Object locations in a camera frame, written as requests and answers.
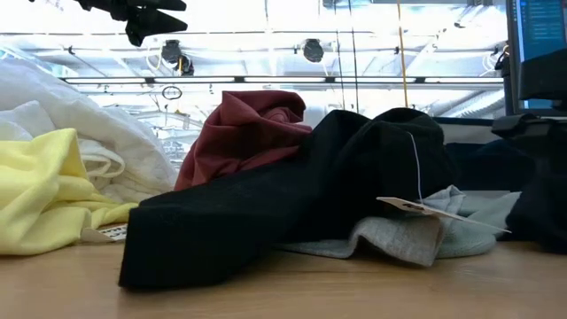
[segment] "cloth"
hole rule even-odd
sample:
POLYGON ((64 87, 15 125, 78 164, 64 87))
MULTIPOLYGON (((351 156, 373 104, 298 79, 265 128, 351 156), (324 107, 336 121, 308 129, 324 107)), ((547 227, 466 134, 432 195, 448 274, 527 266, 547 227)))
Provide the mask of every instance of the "cloth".
POLYGON ((567 175, 538 175, 522 192, 506 223, 508 240, 535 241, 550 253, 567 253, 567 175))
MULTIPOLYGON (((462 201, 458 215, 467 219, 507 229, 506 217, 520 197, 512 192, 500 198, 467 196, 462 201)), ((456 258, 488 253, 496 245, 502 231, 457 220, 443 219, 446 232, 437 258, 456 258)))
POLYGON ((181 166, 175 190, 295 154, 311 133, 309 126, 297 124, 305 108, 297 93, 222 92, 221 104, 206 119, 181 166))
MULTIPOLYGON (((30 101, 13 110, 0 111, 0 141, 31 141, 40 136, 56 130, 49 114, 37 101, 30 101)), ((118 154, 104 148, 101 143, 92 140, 79 139, 79 151, 87 176, 103 195, 123 202, 125 190, 115 190, 113 178, 120 176, 126 163, 118 154)), ((136 194, 130 196, 133 201, 136 194)))
MULTIPOLYGON (((506 229, 504 220, 519 193, 487 200, 466 197, 453 185, 423 200, 423 204, 450 214, 458 214, 476 222, 506 229)), ((348 240, 322 240, 310 243, 279 245, 296 253, 323 257, 350 258, 365 242, 400 261, 429 267, 437 258, 454 258, 487 253, 496 244, 501 232, 458 222, 449 218, 407 215, 394 212, 388 218, 367 217, 353 229, 348 240)))
POLYGON ((276 243, 348 238, 384 212, 377 196, 418 198, 412 137, 427 197, 454 181, 443 131, 400 108, 374 120, 333 111, 296 156, 143 201, 130 213, 120 285, 216 284, 276 243))
MULTIPOLYGON (((75 128, 79 138, 97 141, 120 156, 124 171, 112 178, 111 188, 105 191, 112 198, 140 201, 173 189, 177 173, 159 139, 123 110, 101 108, 65 82, 20 60, 0 61, 0 96, 0 111, 37 101, 54 128, 75 128)), ((35 121, 35 114, 23 116, 19 117, 23 121, 15 123, 27 122, 26 131, 31 137, 44 133, 49 126, 35 121)))
POLYGON ((463 191, 521 191, 535 176, 535 161, 505 140, 446 147, 460 170, 455 186, 463 191))
POLYGON ((77 241, 84 228, 126 222, 136 206, 97 193, 70 128, 0 142, 0 176, 0 254, 58 249, 77 241))

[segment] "white label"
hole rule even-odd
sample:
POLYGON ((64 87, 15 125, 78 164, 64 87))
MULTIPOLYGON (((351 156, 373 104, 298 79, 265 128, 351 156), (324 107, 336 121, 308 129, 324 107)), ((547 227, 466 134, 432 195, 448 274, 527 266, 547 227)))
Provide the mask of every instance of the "white label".
POLYGON ((499 231, 511 233, 511 231, 509 231, 509 230, 503 230, 503 229, 495 227, 493 225, 488 225, 488 224, 485 224, 485 223, 482 223, 482 222, 472 221, 470 219, 461 217, 459 215, 450 214, 450 213, 444 212, 442 210, 431 208, 431 207, 428 207, 428 206, 425 206, 425 205, 422 205, 422 204, 412 203, 408 200, 404 200, 404 199, 400 199, 400 198, 377 198, 377 200, 380 200, 380 201, 383 201, 383 202, 388 203, 390 205, 396 206, 396 207, 398 207, 399 209, 401 209, 405 212, 419 213, 419 214, 424 214, 424 215, 433 215, 433 216, 436 216, 438 218, 443 218, 443 217, 452 218, 452 219, 455 219, 457 221, 473 223, 473 224, 476 224, 476 225, 491 228, 493 230, 499 230, 499 231))
POLYGON ((127 225, 111 227, 105 230, 83 229, 81 241, 84 243, 115 243, 126 239, 127 225))

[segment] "monitor screen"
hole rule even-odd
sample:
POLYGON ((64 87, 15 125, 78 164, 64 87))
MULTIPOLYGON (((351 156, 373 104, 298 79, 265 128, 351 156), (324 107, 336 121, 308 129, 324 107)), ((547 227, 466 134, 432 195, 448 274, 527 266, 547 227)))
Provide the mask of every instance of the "monitor screen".
MULTIPOLYGON (((527 59, 567 48, 567 0, 512 0, 510 39, 516 70, 527 59)), ((519 112, 551 110, 551 101, 519 101, 519 112)))

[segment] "ceiling light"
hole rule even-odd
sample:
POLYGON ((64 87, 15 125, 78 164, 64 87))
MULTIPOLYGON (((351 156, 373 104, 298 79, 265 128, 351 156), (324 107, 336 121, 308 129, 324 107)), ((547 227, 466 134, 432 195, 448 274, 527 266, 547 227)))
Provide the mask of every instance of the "ceiling light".
POLYGON ((144 78, 68 78, 69 84, 130 84, 145 83, 144 78))
MULTIPOLYGON (((406 78, 406 82, 415 82, 416 78, 406 78)), ((403 83, 404 78, 400 77, 342 77, 337 78, 337 82, 343 83, 403 83)))
POLYGON ((504 83, 502 78, 426 78, 426 83, 504 83))
POLYGON ((307 61, 312 63, 319 63, 322 61, 322 56, 325 52, 322 49, 319 40, 317 39, 307 39, 305 45, 303 46, 303 56, 307 61))
POLYGON ((325 82, 324 77, 278 77, 278 76, 256 76, 245 77, 245 82, 271 82, 271 83, 311 83, 325 82))
POLYGON ((167 78, 155 78, 156 83, 222 83, 222 82, 234 82, 233 77, 219 77, 219 76, 199 76, 199 77, 167 77, 167 78))

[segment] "gray garment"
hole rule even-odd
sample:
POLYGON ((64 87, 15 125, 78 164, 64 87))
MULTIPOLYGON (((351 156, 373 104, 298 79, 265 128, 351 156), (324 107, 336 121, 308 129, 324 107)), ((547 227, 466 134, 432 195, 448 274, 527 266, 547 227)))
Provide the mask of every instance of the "gray garment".
MULTIPOLYGON (((432 208, 459 214, 477 222, 505 228, 505 219, 519 193, 503 198, 465 197, 454 186, 423 200, 432 208)), ((354 226, 348 240, 279 245, 278 248, 318 256, 347 259, 353 255, 361 238, 379 251, 401 261, 429 267, 436 258, 481 254, 495 244, 496 232, 490 228, 431 216, 400 212, 399 219, 367 217, 354 226)))
MULTIPOLYGON (((520 192, 510 193, 501 198, 468 196, 462 202, 459 215, 476 222, 482 222, 506 229, 506 217, 520 198, 520 192)), ((496 245, 501 231, 467 222, 448 220, 447 231, 437 258, 454 258, 478 255, 490 251, 496 245)))

